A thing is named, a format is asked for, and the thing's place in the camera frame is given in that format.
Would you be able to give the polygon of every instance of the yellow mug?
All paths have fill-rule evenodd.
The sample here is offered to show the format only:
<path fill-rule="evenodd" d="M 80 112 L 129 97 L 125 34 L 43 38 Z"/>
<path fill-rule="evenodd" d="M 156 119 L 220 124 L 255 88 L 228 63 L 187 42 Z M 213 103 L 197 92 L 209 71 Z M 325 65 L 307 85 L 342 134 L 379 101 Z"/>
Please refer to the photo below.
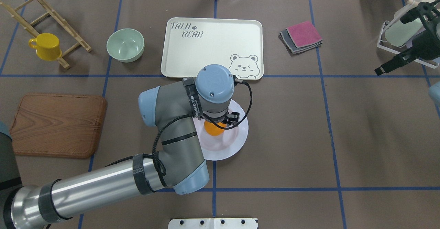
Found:
<path fill-rule="evenodd" d="M 51 33 L 42 33 L 30 39 L 29 47 L 36 49 L 36 55 L 45 61 L 54 61 L 61 57 L 59 39 Z"/>

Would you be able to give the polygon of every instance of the light green cup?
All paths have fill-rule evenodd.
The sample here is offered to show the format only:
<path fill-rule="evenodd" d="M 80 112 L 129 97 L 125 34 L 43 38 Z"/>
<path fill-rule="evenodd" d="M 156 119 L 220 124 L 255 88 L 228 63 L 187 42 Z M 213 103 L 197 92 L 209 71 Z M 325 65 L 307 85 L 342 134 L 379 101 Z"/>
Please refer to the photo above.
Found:
<path fill-rule="evenodd" d="M 124 63 L 137 60 L 145 49 L 142 34 L 134 29 L 122 29 L 113 33 L 107 40 L 109 55 Z"/>

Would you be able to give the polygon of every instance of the wooden cutting board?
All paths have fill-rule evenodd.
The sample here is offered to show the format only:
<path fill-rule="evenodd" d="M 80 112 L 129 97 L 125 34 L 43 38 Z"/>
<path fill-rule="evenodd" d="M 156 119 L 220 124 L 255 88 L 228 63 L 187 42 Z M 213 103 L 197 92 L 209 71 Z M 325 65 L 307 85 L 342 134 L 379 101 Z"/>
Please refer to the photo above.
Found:
<path fill-rule="evenodd" d="M 90 157 L 98 147 L 106 108 L 102 96 L 28 93 L 11 127 L 14 152 Z"/>

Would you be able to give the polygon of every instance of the blue joint cap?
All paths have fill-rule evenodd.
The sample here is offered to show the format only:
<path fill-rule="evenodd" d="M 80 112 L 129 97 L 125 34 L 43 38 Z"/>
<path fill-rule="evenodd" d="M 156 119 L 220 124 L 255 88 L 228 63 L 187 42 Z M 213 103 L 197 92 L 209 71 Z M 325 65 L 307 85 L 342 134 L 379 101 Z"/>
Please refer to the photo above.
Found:
<path fill-rule="evenodd" d="M 206 167 L 206 160 L 195 169 L 184 180 L 176 184 L 173 188 L 176 194 L 184 195 L 193 193 L 203 188 L 209 181 L 208 168 Z"/>
<path fill-rule="evenodd" d="M 6 135 L 7 137 L 11 138 L 11 135 L 9 134 L 9 128 L 8 126 L 6 126 L 3 122 L 0 121 L 0 133 L 3 133 L 4 135 Z"/>
<path fill-rule="evenodd" d="M 156 126 L 156 100 L 160 85 L 139 94 L 139 110 L 143 122 L 149 126 Z"/>
<path fill-rule="evenodd" d="M 198 72 L 195 87 L 205 100 L 224 103 L 234 94 L 234 78 L 226 67 L 212 64 Z"/>
<path fill-rule="evenodd" d="M 435 85 L 429 87 L 428 93 L 435 104 L 440 106 L 440 82 L 437 82 Z"/>

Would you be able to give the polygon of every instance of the bear face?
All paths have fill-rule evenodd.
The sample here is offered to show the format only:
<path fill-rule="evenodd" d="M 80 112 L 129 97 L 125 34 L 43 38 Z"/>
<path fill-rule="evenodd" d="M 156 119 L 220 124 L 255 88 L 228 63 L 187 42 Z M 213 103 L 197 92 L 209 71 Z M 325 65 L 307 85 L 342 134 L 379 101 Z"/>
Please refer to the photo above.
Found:
<path fill-rule="evenodd" d="M 238 78 L 250 78 L 258 76 L 260 69 L 256 62 L 258 57 L 251 55 L 249 57 L 240 57 L 239 55 L 231 55 L 231 66 L 229 71 Z"/>

